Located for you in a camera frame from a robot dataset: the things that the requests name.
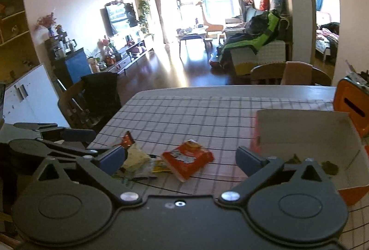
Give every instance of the couch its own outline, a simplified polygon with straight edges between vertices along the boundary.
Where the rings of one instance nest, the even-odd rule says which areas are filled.
[[[246,6],[243,14],[243,22],[251,21],[252,17],[258,16],[264,13],[264,11],[254,9],[251,6]],[[231,56],[233,65],[237,75],[250,74],[251,70],[259,65],[265,63],[283,63],[286,61],[286,44],[290,45],[292,38],[288,28],[287,21],[282,21],[279,28],[279,35],[275,41],[263,46],[258,54],[254,54],[253,51],[248,48],[235,48],[231,49]],[[230,37],[236,33],[242,33],[244,28],[230,28],[225,29],[224,33],[227,37]]]

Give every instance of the vase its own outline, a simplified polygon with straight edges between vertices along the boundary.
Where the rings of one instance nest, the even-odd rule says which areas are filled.
[[[54,37],[55,36],[55,32],[54,32],[54,30],[52,29],[52,28],[48,28],[47,29],[49,32],[49,38],[51,38],[51,37]]]

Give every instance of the towel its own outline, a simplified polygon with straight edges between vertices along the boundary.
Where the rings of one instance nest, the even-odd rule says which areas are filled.
[[[304,62],[286,62],[281,85],[311,85],[312,65]]]

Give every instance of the open box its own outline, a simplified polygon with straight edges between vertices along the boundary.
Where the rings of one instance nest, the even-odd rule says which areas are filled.
[[[339,167],[331,180],[348,206],[369,191],[369,158],[345,112],[317,110],[259,110],[251,149],[264,157],[288,161],[330,161]]]

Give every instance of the pink flowers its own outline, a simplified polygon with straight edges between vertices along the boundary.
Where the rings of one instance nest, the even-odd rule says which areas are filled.
[[[51,13],[50,15],[39,17],[37,19],[35,30],[39,30],[43,27],[47,29],[51,29],[51,27],[55,25],[56,23],[57,23],[57,19],[54,18],[54,13]]]

